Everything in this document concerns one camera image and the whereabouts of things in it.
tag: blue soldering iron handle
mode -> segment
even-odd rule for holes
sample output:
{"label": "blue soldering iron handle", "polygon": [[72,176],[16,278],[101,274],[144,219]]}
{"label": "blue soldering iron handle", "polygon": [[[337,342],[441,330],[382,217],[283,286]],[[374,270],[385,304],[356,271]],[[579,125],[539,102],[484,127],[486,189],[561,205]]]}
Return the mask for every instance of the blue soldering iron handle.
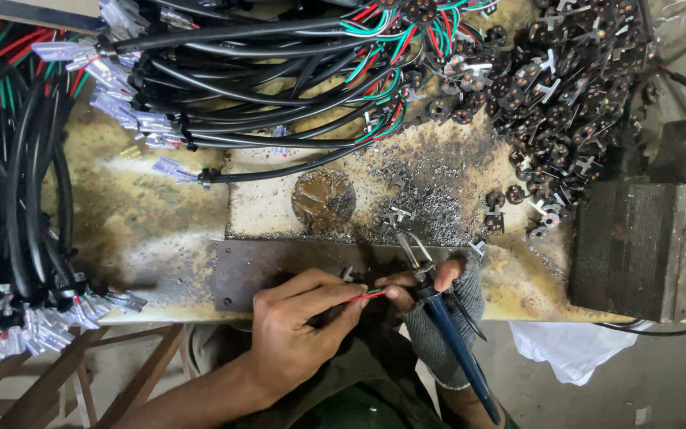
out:
{"label": "blue soldering iron handle", "polygon": [[457,324],[454,323],[454,320],[452,320],[451,315],[449,314],[449,308],[446,307],[446,302],[443,301],[440,293],[427,297],[424,300],[425,305],[429,308],[433,323],[441,332],[441,335],[443,335],[443,340],[446,341],[446,344],[451,348],[454,357],[457,358],[457,362],[465,373],[467,381],[470,382],[470,385],[472,386],[472,391],[476,393],[481,404],[483,404],[483,408],[489,413],[491,421],[493,421],[494,424],[499,424],[501,422],[499,411],[497,411],[494,399],[491,397],[489,385],[486,384],[486,379],[483,378],[478,363],[467,349],[465,340],[462,338],[462,335],[460,335]]}

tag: metal plate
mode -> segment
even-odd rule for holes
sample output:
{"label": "metal plate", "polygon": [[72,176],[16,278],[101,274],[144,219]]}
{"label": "metal plate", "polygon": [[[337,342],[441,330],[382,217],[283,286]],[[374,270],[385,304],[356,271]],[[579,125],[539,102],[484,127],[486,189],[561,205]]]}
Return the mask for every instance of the metal plate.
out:
{"label": "metal plate", "polygon": [[[435,260],[445,260],[458,247],[427,247]],[[218,311],[253,311],[253,295],[286,282],[299,272],[319,268],[340,275],[353,267],[358,282],[407,269],[398,246],[312,243],[307,241],[226,240],[217,244],[213,275],[214,304]],[[414,248],[414,254],[420,254]]]}

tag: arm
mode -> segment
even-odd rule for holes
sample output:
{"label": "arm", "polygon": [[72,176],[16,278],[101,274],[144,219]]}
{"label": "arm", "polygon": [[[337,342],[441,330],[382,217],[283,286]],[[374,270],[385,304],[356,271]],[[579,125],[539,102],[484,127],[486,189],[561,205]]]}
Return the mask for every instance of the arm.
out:
{"label": "arm", "polygon": [[271,407],[335,356],[367,300],[348,303],[321,328],[307,325],[310,317],[366,291],[319,269],[261,291],[253,298],[251,350],[133,409],[116,428],[212,428]]}
{"label": "arm", "polygon": [[494,399],[501,417],[499,426],[495,425],[472,387],[461,390],[450,390],[436,383],[436,391],[440,396],[441,416],[443,421],[456,429],[495,429],[505,427],[507,417],[502,411],[499,401]]}
{"label": "arm", "polygon": [[[463,274],[465,273],[466,267],[472,267],[474,269],[476,266],[472,264],[467,264],[467,261],[464,258],[450,259],[448,261],[439,263],[436,266],[436,278],[434,282],[434,287],[436,288],[436,290],[439,292],[443,292],[452,285],[452,281],[454,279],[463,278]],[[407,292],[406,289],[414,286],[415,283],[416,281],[414,280],[414,276],[410,272],[402,272],[399,274],[395,274],[394,276],[379,278],[375,282],[375,286],[387,286],[385,289],[386,297],[388,297],[391,303],[394,304],[395,307],[397,307],[399,313],[403,315],[409,315],[413,311],[421,311],[419,309],[415,310],[416,303],[414,302],[414,298],[409,292]],[[480,286],[476,285],[475,288],[467,288],[463,292],[476,293],[480,297]],[[409,320],[407,320],[407,322],[409,333],[412,336],[412,346],[415,349],[415,351],[417,351],[418,357],[421,357],[421,359],[425,360],[426,356],[431,354],[431,350],[433,350],[433,348],[436,345],[432,345],[432,342],[430,340],[416,337],[414,334],[421,332],[424,333],[426,330],[416,330],[415,332],[413,332],[413,327],[410,326]],[[425,361],[428,364],[428,367],[430,367],[431,363],[429,361],[431,360],[428,359]],[[451,362],[447,361],[448,366],[456,366],[458,368],[456,360],[453,360],[453,358],[451,358],[450,361]],[[433,377],[439,379],[437,375],[442,375],[444,377],[445,383],[455,383],[456,379],[450,375],[452,375],[456,371],[452,371],[452,368],[447,368],[446,366],[447,363],[444,363],[443,365],[439,365],[438,367],[434,366],[433,368],[431,368]],[[466,385],[466,379],[464,378],[464,375],[462,375],[461,378],[463,380],[463,383],[458,386]],[[499,426],[493,424],[493,422],[489,418],[489,415],[486,414],[486,410],[483,408],[483,405],[481,404],[480,400],[472,391],[472,387],[468,386],[465,388],[450,389],[443,387],[442,383],[436,383],[436,388],[438,395],[441,399],[440,402],[443,421],[449,424],[451,427],[454,427],[456,429],[491,429],[494,427],[505,426],[504,414],[501,415],[501,424]],[[499,409],[501,413],[502,408],[499,402],[495,400],[495,403],[497,405],[497,409]]]}

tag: workbench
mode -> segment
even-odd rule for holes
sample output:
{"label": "workbench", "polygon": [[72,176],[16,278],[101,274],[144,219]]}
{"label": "workbench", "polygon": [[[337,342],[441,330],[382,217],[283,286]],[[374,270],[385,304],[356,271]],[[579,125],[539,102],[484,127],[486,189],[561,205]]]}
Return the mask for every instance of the workbench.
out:
{"label": "workbench", "polygon": [[[528,0],[507,0],[499,4],[491,20],[471,24],[484,28],[502,24],[511,33],[536,13]],[[625,320],[568,303],[566,283],[572,240],[569,225],[564,224],[546,241],[532,243],[525,237],[525,229],[534,209],[528,204],[506,205],[506,234],[486,237],[487,231],[481,225],[483,212],[476,209],[479,198],[492,189],[503,191],[524,183],[515,179],[508,161],[511,147],[496,136],[485,113],[476,114],[468,125],[449,121],[438,126],[417,118],[424,115],[427,102],[443,96],[437,82],[433,79],[424,90],[426,99],[410,103],[410,118],[415,125],[366,152],[326,166],[343,172],[353,182],[357,205],[347,230],[324,236],[304,234],[304,226],[293,214],[291,191],[299,175],[214,185],[204,190],[199,185],[175,185],[171,177],[151,170],[158,154],[183,162],[193,172],[205,167],[248,172],[299,163],[318,151],[292,150],[286,157],[269,149],[226,153],[203,149],[193,153],[184,148],[150,151],[114,119],[91,108],[91,91],[84,91],[66,127],[66,156],[75,206],[74,246],[79,250],[74,266],[96,286],[131,289],[148,299],[141,314],[113,312],[103,323],[250,318],[249,311],[231,309],[220,293],[221,282],[227,278],[221,269],[229,249],[224,239],[383,244],[386,239],[378,232],[383,210],[392,201],[424,202],[422,195],[431,195],[431,204],[443,213],[443,221],[438,221],[441,228],[436,227],[436,219],[420,224],[419,216],[430,217],[433,207],[399,208],[417,212],[412,230],[427,244],[467,247],[485,238],[485,319]],[[327,85],[336,83],[338,80],[333,78]],[[311,118],[294,124],[295,132],[329,120],[325,115]],[[357,120],[326,138],[350,138],[363,127],[363,121]],[[413,195],[408,198],[403,196],[405,186],[398,183],[402,174],[410,179],[409,192]],[[49,210],[50,202],[44,204]],[[229,267],[250,271],[255,267],[250,264],[262,257],[267,255],[257,252],[242,262],[232,261]]]}

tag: concrete floor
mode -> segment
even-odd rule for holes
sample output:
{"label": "concrete floor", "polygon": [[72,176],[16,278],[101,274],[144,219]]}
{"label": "concrete floor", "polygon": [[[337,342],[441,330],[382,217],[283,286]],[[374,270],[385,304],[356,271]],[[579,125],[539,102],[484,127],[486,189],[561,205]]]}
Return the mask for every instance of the concrete floor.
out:
{"label": "concrete floor", "polygon": [[[111,328],[108,336],[127,334],[155,325]],[[686,428],[686,336],[654,339],[636,344],[597,367],[586,385],[562,384],[548,363],[521,356],[507,322],[485,321],[488,344],[477,343],[473,352],[486,373],[491,390],[521,427],[527,429],[610,428],[634,426],[636,410],[650,407],[641,427]],[[130,344],[92,353],[87,365],[94,375],[91,386],[98,414],[134,376],[156,341]],[[16,398],[36,380],[55,354],[30,359],[20,375],[0,383],[0,399]],[[186,381],[179,356],[174,356],[155,397]],[[81,427],[77,411],[50,427]]]}

